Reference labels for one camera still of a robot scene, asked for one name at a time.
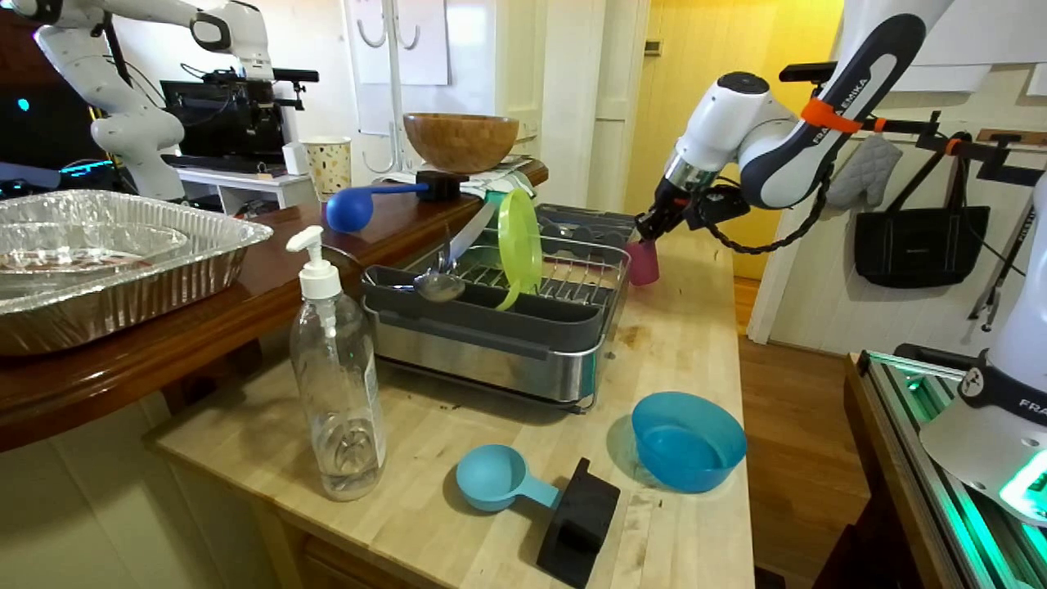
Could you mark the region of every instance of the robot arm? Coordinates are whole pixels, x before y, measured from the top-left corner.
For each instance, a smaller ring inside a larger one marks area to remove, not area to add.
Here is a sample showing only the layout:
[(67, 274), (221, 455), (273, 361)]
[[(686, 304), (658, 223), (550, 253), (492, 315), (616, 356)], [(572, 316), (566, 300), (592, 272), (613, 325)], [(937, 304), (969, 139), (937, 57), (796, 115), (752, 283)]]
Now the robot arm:
[[(880, 0), (863, 19), (849, 14), (837, 67), (817, 98), (796, 119), (758, 74), (730, 72), (697, 101), (653, 205), (637, 232), (658, 240), (682, 220), (709, 226), (748, 205), (785, 210), (829, 181), (837, 147), (862, 131), (898, 79), (917, 60), (925, 34), (953, 0)], [(741, 163), (741, 186), (713, 186), (728, 163)]]
[(37, 46), (91, 109), (104, 110), (96, 119), (91, 139), (132, 170), (145, 198), (182, 198), (180, 177), (160, 158), (164, 147), (182, 142), (182, 126), (112, 69), (96, 39), (104, 14), (182, 27), (197, 46), (232, 51), (245, 79), (273, 81), (266, 22), (251, 3), (229, 0), (203, 14), (182, 0), (0, 0), (0, 11), (46, 22), (37, 31)]

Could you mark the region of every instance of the bottle cap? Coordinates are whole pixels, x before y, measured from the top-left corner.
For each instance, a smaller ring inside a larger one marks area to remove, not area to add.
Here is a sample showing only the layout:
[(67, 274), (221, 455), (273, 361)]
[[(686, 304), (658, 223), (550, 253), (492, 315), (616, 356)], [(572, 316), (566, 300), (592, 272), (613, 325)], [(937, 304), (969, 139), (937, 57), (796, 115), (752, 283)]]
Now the bottle cap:
[(320, 255), (320, 226), (307, 226), (289, 240), (289, 253), (307, 253), (303, 268), (297, 272), (300, 297), (320, 300), (341, 296), (341, 274), (336, 268)]

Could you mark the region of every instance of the clear plastic bottle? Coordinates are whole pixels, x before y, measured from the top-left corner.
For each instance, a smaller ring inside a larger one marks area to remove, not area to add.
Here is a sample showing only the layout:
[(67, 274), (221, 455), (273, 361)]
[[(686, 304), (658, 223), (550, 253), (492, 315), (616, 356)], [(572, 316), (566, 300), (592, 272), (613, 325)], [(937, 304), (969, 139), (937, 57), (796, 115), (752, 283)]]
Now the clear plastic bottle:
[(336, 268), (320, 255), (320, 226), (289, 249), (311, 253), (300, 268), (300, 311), (292, 326), (292, 368), (303, 402), (324, 492), (336, 502), (368, 493), (387, 458), (372, 333), (364, 311), (341, 290)]

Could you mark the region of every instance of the wooden countertop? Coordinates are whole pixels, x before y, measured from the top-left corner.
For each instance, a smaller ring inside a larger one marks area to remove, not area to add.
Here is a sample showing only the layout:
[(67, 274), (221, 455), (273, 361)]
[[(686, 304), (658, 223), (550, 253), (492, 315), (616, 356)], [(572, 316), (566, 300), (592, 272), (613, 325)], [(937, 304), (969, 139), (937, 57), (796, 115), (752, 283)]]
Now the wooden countertop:
[[(327, 237), (343, 255), (347, 288), (364, 265), (400, 265), (458, 232), (479, 200), (420, 202), (376, 200), (372, 223), (360, 237)], [(193, 369), (292, 325), (297, 315), (297, 268), (284, 241), (320, 223), (320, 205), (266, 214), (274, 237), (245, 253), (235, 285), (173, 315), (117, 332), (87, 347), (46, 356), (0, 361), (0, 452), (76, 429), (149, 395)]]
[(455, 391), (420, 374), (383, 374), (387, 471), (349, 503), (319, 489), (289, 361), (166, 422), (153, 446), (254, 496), (277, 519), (343, 554), (437, 585), (560, 585), (538, 570), (545, 510), (475, 515), (453, 469), (475, 446), (514, 446), (530, 471), (566, 486), (580, 458), (623, 489), (590, 585), (752, 585), (747, 463), (709, 493), (648, 481), (633, 455), (633, 407), (686, 391), (742, 416), (732, 320), (732, 260), (705, 232), (660, 241), (660, 283), (633, 288), (602, 391), (564, 416), (520, 399)]

